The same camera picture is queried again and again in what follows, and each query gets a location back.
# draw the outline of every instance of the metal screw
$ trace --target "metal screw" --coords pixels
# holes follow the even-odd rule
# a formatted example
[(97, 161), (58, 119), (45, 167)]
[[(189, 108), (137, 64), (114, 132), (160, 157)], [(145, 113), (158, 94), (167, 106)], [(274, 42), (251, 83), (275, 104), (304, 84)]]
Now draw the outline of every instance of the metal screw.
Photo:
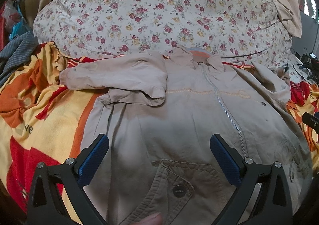
[(245, 158), (247, 164), (252, 164), (254, 161), (251, 158)]
[(281, 168), (282, 167), (282, 164), (278, 161), (275, 162), (275, 167), (277, 168)]
[(73, 164), (74, 158), (68, 158), (65, 162), (67, 165)]
[(44, 163), (43, 162), (40, 162), (37, 164), (37, 168), (42, 168), (44, 166)]

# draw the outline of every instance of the beige jacket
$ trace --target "beige jacket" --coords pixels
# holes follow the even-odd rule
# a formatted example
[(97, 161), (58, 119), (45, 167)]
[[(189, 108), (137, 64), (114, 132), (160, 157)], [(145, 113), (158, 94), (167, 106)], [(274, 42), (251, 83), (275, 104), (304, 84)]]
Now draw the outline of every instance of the beige jacket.
[[(110, 88), (95, 102), (81, 145), (100, 133), (110, 139), (111, 150), (85, 188), (109, 224), (129, 225), (154, 212), (166, 225), (211, 224), (234, 191), (210, 151), (216, 133), (243, 157), (280, 161), (296, 212), (311, 182), (309, 149), (285, 111), (288, 85), (255, 67), (252, 75), (223, 65), (218, 55), (198, 64), (177, 48), (167, 60), (145, 50), (61, 73), (70, 89)], [(177, 185), (186, 189), (183, 197), (174, 195)]]

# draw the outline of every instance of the yellow blanket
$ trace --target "yellow blanket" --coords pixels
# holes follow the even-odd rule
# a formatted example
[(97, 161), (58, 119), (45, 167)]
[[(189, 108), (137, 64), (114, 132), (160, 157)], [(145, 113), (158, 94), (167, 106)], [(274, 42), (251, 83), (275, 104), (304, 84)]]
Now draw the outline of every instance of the yellow blanket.
[[(79, 154), (87, 117), (102, 92), (60, 85), (67, 64), (53, 42), (41, 44), (30, 64), (0, 89), (0, 179), (24, 211), (37, 163), (56, 165)], [(59, 190), (71, 218), (80, 222), (65, 190)]]

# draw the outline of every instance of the rose pattern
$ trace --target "rose pattern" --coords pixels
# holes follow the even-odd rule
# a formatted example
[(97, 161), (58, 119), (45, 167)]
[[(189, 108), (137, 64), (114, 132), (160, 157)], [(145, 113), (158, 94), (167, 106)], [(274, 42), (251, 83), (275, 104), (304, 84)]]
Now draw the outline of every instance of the rose pattern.
[(178, 44), (230, 63), (283, 65), (292, 39), (271, 0), (53, 0), (33, 30), (70, 57), (103, 58)]

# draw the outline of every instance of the fleece blanket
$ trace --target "fleece blanket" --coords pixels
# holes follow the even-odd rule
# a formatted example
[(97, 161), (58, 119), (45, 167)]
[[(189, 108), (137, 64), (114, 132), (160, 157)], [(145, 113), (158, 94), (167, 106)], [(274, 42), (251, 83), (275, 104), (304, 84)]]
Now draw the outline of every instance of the fleece blanket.
[[(87, 117), (103, 91), (71, 91), (59, 84), (59, 74), (88, 61), (67, 60), (53, 42), (40, 44), (0, 89), (0, 180), (25, 212), (37, 163), (57, 165), (80, 152)], [(58, 188), (71, 218), (80, 222)]]
[(291, 100), (287, 103), (287, 110), (293, 116), (295, 121), (302, 129), (312, 158), (312, 170), (315, 176), (319, 171), (319, 135), (314, 129), (302, 122), (302, 115), (310, 113), (312, 115), (318, 112), (319, 107), (319, 87), (310, 85), (305, 81), (299, 84), (291, 83)]

